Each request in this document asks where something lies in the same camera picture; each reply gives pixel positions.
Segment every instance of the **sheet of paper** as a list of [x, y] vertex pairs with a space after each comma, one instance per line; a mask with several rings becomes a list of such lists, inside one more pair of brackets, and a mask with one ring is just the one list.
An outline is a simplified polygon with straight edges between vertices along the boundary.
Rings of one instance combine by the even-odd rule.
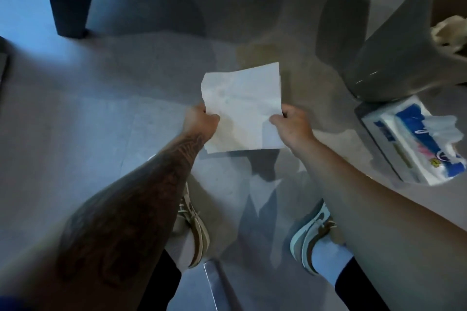
[[279, 63], [237, 72], [208, 72], [201, 82], [206, 113], [220, 116], [208, 154], [235, 150], [283, 148], [269, 122], [282, 114]]

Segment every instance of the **white sock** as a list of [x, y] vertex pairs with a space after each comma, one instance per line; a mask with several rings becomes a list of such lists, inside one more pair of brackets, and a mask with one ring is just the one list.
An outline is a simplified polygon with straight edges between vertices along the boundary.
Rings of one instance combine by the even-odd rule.
[[181, 233], [171, 236], [165, 250], [182, 273], [187, 270], [195, 255], [195, 237], [190, 227], [186, 225]]
[[329, 234], [319, 239], [312, 249], [313, 268], [333, 287], [352, 257], [353, 253], [347, 247], [333, 243]]

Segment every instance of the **hand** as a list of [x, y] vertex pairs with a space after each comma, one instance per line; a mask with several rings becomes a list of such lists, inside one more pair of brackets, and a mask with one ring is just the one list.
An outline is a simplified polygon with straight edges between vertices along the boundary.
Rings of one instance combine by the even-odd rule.
[[217, 114], [206, 114], [206, 106], [203, 102], [186, 110], [183, 132], [185, 134], [201, 134], [204, 143], [214, 135], [219, 124], [220, 117]]
[[279, 136], [290, 149], [297, 151], [303, 144], [317, 141], [305, 111], [283, 103], [282, 113], [283, 116], [272, 115], [269, 121], [277, 127]]

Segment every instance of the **person's left hand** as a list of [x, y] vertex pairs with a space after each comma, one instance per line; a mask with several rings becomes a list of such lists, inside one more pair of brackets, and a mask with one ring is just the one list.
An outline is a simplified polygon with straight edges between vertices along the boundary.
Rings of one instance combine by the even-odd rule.
[[201, 102], [186, 110], [183, 132], [189, 135], [201, 134], [203, 142], [206, 143], [216, 132], [219, 120], [217, 114], [206, 114], [206, 106]]

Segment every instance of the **blue and white packaging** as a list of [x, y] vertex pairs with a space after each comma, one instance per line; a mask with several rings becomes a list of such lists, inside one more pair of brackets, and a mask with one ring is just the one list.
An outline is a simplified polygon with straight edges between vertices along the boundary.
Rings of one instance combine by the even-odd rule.
[[437, 185], [464, 172], [454, 144], [462, 134], [455, 116], [432, 116], [417, 96], [390, 103], [362, 118], [394, 171], [408, 183]]

